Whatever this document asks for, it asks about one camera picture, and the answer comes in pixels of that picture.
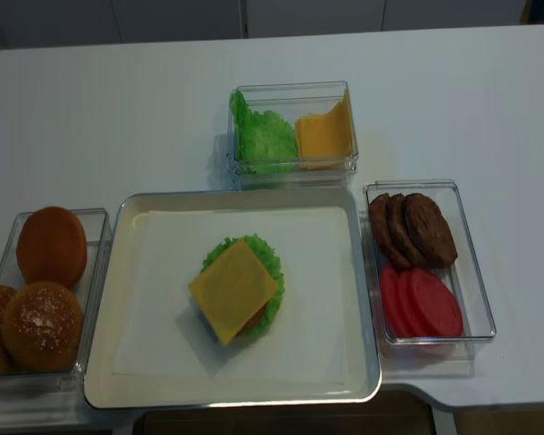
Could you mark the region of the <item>clear lettuce and cheese box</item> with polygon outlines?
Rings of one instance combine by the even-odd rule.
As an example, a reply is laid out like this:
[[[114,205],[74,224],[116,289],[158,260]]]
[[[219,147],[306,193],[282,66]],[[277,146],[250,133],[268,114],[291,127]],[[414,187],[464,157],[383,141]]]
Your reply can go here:
[[[285,121],[289,122],[295,130],[295,122],[302,113],[305,100],[321,96],[338,96],[342,94],[344,88],[349,91],[348,84],[346,82],[311,82],[239,86],[235,91],[242,92],[249,108],[252,111],[274,111],[278,113]],[[353,117],[351,99],[350,107]],[[228,170],[231,177],[242,189],[284,187],[288,185],[345,185],[356,173],[357,161],[359,157],[358,145],[356,141],[356,148],[358,152],[357,158],[356,160],[352,161],[346,169],[301,170],[299,168],[299,158],[297,157],[294,160],[285,160],[285,163],[294,167],[291,172],[262,175],[242,174],[240,172],[241,163],[238,162],[235,157],[237,146],[238,136],[235,130],[233,114],[229,105]]]

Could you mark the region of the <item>yellow cheese slices in box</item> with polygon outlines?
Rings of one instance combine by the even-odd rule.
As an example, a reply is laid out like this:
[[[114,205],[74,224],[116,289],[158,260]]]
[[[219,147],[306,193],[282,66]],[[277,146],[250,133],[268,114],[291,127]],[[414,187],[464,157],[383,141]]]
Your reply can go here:
[[[305,100],[295,133],[301,170],[346,169],[358,154],[349,91]]]

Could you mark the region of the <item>white rectangular serving tray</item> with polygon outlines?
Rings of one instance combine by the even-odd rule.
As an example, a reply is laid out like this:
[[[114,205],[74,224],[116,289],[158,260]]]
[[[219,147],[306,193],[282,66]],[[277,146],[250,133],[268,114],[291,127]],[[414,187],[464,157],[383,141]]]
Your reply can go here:
[[[260,336],[223,345],[189,284],[219,243],[252,235],[280,259],[283,300]],[[84,378],[93,407],[364,402],[381,380],[349,190],[146,193],[123,202]]]

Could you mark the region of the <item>brown patty in burger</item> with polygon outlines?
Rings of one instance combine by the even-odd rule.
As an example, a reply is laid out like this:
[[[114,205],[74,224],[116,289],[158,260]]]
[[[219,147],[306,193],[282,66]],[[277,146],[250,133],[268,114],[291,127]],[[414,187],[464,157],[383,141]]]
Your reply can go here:
[[[237,336],[245,335],[252,331],[264,318],[267,310],[267,304],[264,304],[238,331]]]

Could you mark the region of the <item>brown meat patty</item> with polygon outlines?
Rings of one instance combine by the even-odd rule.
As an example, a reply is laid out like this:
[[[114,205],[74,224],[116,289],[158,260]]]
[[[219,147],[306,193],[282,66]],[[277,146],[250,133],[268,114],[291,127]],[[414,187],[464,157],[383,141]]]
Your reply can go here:
[[[368,217],[374,237],[382,255],[396,271],[408,270],[411,263],[395,246],[388,227],[386,206],[390,195],[383,193],[373,199],[368,206]]]
[[[427,267],[428,263],[409,237],[403,214],[403,194],[389,197],[386,218],[389,233],[395,247],[407,258],[412,267]]]
[[[431,268],[450,267],[458,257],[449,224],[437,204],[421,193],[403,199],[407,232]]]

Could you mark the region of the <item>middle brown meat patty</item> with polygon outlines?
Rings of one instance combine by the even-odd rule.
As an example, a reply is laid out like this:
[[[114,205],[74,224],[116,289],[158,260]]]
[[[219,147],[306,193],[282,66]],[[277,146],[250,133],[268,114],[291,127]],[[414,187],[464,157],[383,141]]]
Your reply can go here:
[[[407,258],[412,267],[427,267],[428,263],[409,237],[403,214],[403,194],[389,197],[386,218],[389,233],[395,247]]]

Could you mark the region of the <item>white paper sheet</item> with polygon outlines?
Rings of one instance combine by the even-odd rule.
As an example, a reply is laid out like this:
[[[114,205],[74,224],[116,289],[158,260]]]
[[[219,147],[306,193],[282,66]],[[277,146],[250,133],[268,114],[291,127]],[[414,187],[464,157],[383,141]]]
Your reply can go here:
[[[142,246],[115,370],[210,381],[341,383],[343,300],[354,284],[339,207],[159,212],[137,217]],[[222,344],[189,284],[243,239],[277,281],[267,314]]]

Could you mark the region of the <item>right brown meat patty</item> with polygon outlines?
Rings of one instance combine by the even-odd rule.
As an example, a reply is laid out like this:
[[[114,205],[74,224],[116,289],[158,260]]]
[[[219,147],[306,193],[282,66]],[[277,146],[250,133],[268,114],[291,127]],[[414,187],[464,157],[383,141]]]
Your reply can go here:
[[[458,257],[449,224],[437,204],[421,193],[403,199],[407,232],[431,268],[450,267]]]

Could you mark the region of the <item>left red tomato slice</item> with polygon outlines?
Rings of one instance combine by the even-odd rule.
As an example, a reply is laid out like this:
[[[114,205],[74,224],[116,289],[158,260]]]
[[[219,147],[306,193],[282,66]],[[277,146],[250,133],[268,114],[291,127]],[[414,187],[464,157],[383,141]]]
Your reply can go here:
[[[384,311],[389,324],[397,337],[408,338],[410,331],[404,321],[403,312],[397,297],[398,274],[388,265],[380,274],[380,287]]]

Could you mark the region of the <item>red tomato slice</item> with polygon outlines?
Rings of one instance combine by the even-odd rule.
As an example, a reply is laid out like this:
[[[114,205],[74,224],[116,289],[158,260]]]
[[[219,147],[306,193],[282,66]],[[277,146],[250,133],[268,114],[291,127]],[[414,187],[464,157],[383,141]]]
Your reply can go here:
[[[397,282],[397,297],[401,308],[402,318],[408,330],[408,337],[426,337],[429,335],[421,317],[415,311],[413,303],[409,299],[408,271],[402,271]]]
[[[460,337],[461,308],[449,288],[432,273],[415,268],[409,276],[409,298],[423,330],[431,337]]]
[[[404,321],[403,312],[397,297],[398,274],[388,265],[380,274],[380,287],[384,311],[389,324],[397,337],[408,338],[410,331]]]

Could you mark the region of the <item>clear patty and tomato box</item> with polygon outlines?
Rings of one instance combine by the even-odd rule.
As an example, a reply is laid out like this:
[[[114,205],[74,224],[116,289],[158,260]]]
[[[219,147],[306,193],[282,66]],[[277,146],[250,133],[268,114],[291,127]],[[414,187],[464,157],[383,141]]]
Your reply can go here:
[[[377,196],[388,193],[404,196],[421,193],[431,198],[449,224],[458,257],[446,268],[412,267],[424,269],[437,276],[455,296],[463,319],[460,337],[397,337],[386,317],[381,295],[380,274],[390,265],[374,241],[368,206]],[[375,327],[383,354],[404,359],[461,359],[469,360],[496,336],[496,326],[484,287],[471,233],[456,184],[447,180],[377,181],[364,186],[367,211],[367,255],[371,274],[371,297],[374,304]]]

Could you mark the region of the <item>middle red tomato slice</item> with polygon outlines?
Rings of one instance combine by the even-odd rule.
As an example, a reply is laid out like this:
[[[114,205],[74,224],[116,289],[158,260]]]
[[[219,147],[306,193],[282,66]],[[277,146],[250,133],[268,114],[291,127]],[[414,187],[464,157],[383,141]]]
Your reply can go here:
[[[426,337],[429,335],[421,317],[415,311],[413,303],[409,299],[408,271],[402,271],[397,282],[397,297],[401,308],[402,318],[408,330],[408,337]]]

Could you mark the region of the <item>right red tomato slice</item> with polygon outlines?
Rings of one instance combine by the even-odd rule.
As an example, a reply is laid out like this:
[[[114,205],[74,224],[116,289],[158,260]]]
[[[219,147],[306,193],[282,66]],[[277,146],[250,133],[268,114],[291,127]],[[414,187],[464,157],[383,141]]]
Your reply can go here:
[[[409,276],[409,298],[423,330],[431,337],[460,337],[461,308],[449,288],[432,273],[415,268]]]

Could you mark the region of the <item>plain brown bun bottom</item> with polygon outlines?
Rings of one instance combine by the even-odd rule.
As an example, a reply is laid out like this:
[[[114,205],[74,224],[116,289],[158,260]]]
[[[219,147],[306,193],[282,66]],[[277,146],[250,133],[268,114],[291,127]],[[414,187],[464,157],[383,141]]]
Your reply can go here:
[[[27,284],[49,281],[73,289],[87,263],[83,225],[66,208],[39,209],[25,221],[15,253]]]

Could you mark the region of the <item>clear bun box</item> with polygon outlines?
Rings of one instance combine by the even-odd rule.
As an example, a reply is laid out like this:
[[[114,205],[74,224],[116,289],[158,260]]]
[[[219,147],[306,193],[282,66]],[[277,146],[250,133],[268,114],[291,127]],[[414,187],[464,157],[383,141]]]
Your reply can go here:
[[[73,288],[84,314],[83,328],[75,362],[62,372],[25,372],[0,375],[0,393],[38,394],[69,391],[83,383],[96,318],[101,301],[102,286],[112,248],[112,229],[109,215],[103,208],[75,209],[86,235],[87,262],[81,280]]]

